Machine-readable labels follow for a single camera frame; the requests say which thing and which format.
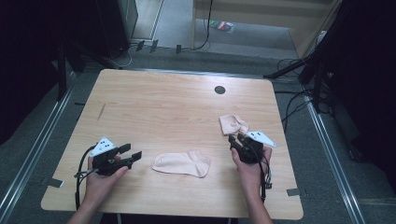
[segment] gray floor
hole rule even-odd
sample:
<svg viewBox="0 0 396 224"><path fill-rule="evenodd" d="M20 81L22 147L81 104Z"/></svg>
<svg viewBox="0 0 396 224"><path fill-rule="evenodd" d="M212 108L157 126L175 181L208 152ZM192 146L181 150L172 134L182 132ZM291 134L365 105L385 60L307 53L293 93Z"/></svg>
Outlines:
<svg viewBox="0 0 396 224"><path fill-rule="evenodd" d="M181 24L176 24L175 21L177 20L172 21L170 19L174 14L172 9L175 9L172 4L175 3L180 7L185 7L190 2L182 0L165 1L163 13L155 33L155 38L160 40L159 45L163 47L174 48L176 44L190 45L190 32L177 33L177 31L185 32L188 30L190 21L182 21ZM189 15L188 11L182 12L179 14ZM197 36L200 27L203 30L201 35L205 34L203 22L198 21ZM290 38L284 28L274 28L273 33L266 31L265 33L270 35L265 37L267 40L264 41L264 45L255 47L254 45L250 46L255 41L251 41L251 43L249 41L249 46L244 46L244 44L238 42L243 40L244 34L249 32L248 30L241 30L239 33L237 30L239 27L250 29L246 25L236 24L236 30L232 34L212 32L209 38L210 45L206 46L207 48L210 46L210 48L199 52L183 51L180 54L175 54L174 49L157 49L154 53L149 53L149 47L140 51L131 49L132 62L124 69L211 72L234 74L239 77L262 78L262 75L271 74L277 70L277 63L280 59L296 57L295 50L290 48ZM251 27L253 32L260 30L254 27ZM221 43L218 43L220 41L215 39L216 35L220 36ZM282 40L282 43L275 44L276 40ZM129 56L125 54L118 58L117 62L127 63L129 60ZM287 65L287 63L283 62L280 67ZM7 223L65 223L72 215L71 212L52 212L41 209L40 202L47 187L41 186L39 182L43 177L51 177L56 169L77 123L78 116L83 109L81 105L75 105L75 103L86 102L94 81L102 68L95 62L87 62L84 73L77 75L77 82L70 100ZM276 91L299 91L301 89L297 81L297 75L293 73L274 80L273 83ZM4 196L4 192L6 192L15 175L20 171L25 157L55 106L56 94L57 89L55 87L26 118L12 138L0 146L0 158L3 158L0 163L0 169L3 171L0 180L2 196ZM290 94L276 95L281 118L285 117L286 106L291 97ZM291 107L297 106L303 100L303 98L299 98ZM330 115L321 115L321 117L347 179L360 202L366 223L394 223L396 219L395 194L383 172L371 163L352 161L349 158L347 144L338 130L336 121ZM352 223L326 153L318 138L318 132L307 109L290 117L286 137L298 187L300 190L306 191L307 195L301 196L304 209L304 217L301 220L276 220L275 223ZM240 222L249 223L247 219L241 219Z"/></svg>

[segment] human hand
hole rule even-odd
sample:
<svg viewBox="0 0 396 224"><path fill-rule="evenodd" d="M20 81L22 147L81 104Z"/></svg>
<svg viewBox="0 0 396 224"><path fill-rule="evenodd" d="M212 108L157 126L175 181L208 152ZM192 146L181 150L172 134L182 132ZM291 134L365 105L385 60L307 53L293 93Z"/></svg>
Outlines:
<svg viewBox="0 0 396 224"><path fill-rule="evenodd" d="M263 157L262 158L262 168L264 172L267 174L268 173L268 168L266 163L271 160L271 155L272 155L272 149L270 147L263 147ZM260 165L258 163L255 164L247 164L239 159L239 154L236 151L235 148L232 148L232 155L233 155L233 162L235 162L237 171L239 173L239 176L241 177L241 182L242 182L242 187L244 189L244 192L254 192L254 193L260 193L260 187L262 185L261 182L261 169Z"/></svg>
<svg viewBox="0 0 396 224"><path fill-rule="evenodd" d="M88 169L92 169L93 158L88 158ZM87 176L85 196L82 204L88 205L96 210L107 198L117 181L128 171L127 166L121 167L111 176L99 175L92 173Z"/></svg>
<svg viewBox="0 0 396 224"><path fill-rule="evenodd" d="M93 158L88 158L88 170L92 169ZM121 167L111 176L91 173L87 176L84 200L77 212L67 222L68 224L90 223L96 210L110 194L117 181L128 171L127 166Z"/></svg>

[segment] hand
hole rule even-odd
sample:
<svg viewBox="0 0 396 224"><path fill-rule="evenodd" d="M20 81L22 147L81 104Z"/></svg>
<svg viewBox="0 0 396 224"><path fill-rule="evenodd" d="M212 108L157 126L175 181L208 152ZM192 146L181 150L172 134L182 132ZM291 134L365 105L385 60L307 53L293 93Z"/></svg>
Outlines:
<svg viewBox="0 0 396 224"><path fill-rule="evenodd" d="M88 158L89 170L92 169L92 160L93 158ZM99 206L107 198L108 194L110 194L117 181L127 171L128 167L124 166L111 176L99 175L97 173L88 175L84 200L77 212L67 223L90 223Z"/></svg>
<svg viewBox="0 0 396 224"><path fill-rule="evenodd" d="M267 165L266 163L271 160L272 149L270 147L262 148L263 155L267 159L262 158L262 168L264 172L267 174ZM233 162L235 162L237 171L239 176L241 177L242 187L245 192L260 192L260 187L262 185L261 182L261 169L258 163L255 164L247 164L239 159L239 154L235 148L232 148Z"/></svg>
<svg viewBox="0 0 396 224"><path fill-rule="evenodd" d="M88 158L88 169L92 169L93 158ZM90 206L98 208L102 202L107 198L108 194L113 189L117 181L125 175L128 171L128 167L121 167L116 173L111 176L99 175L97 173L92 173L87 176L85 196L82 203L87 203Z"/></svg>
<svg viewBox="0 0 396 224"><path fill-rule="evenodd" d="M262 168L265 173L268 173L267 165L265 163L271 160L272 149L270 147L263 147L263 155L267 159L262 158ZM239 159L239 154L235 148L232 148L233 162L235 162L239 176L241 177L242 188L245 194L245 200L247 202L247 212L250 217L252 224L272 224L270 215L267 209L262 203L262 197L260 195L261 174L260 165L247 164Z"/></svg>

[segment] table surface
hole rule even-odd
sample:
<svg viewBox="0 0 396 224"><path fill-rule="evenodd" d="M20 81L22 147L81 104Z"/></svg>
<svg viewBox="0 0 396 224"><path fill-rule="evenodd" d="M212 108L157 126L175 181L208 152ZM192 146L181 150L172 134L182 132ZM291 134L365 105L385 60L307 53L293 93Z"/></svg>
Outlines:
<svg viewBox="0 0 396 224"><path fill-rule="evenodd" d="M215 93L217 86L225 88ZM272 218L300 219L299 196L272 83L264 79L103 70L99 75L53 178L64 185L48 187L41 206L74 211L74 174L84 151L106 136L116 146L142 151L140 161L116 185L101 212L196 217L247 217L240 179L222 134L219 117L238 115L250 131L263 131L273 150L273 188L265 205ZM204 178L171 175L151 169L163 153L200 150L211 160ZM81 187L81 200L85 181Z"/></svg>

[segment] sock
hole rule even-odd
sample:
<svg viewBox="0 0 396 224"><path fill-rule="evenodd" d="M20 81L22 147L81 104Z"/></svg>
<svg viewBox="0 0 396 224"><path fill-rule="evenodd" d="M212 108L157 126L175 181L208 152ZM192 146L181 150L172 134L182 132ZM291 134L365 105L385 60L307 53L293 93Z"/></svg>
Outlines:
<svg viewBox="0 0 396 224"><path fill-rule="evenodd" d="M248 131L248 124L237 115L224 115L219 117L219 121L224 135Z"/></svg>
<svg viewBox="0 0 396 224"><path fill-rule="evenodd" d="M184 153L164 153L157 156L152 169L168 174L206 176L209 171L210 159L200 151L188 151Z"/></svg>

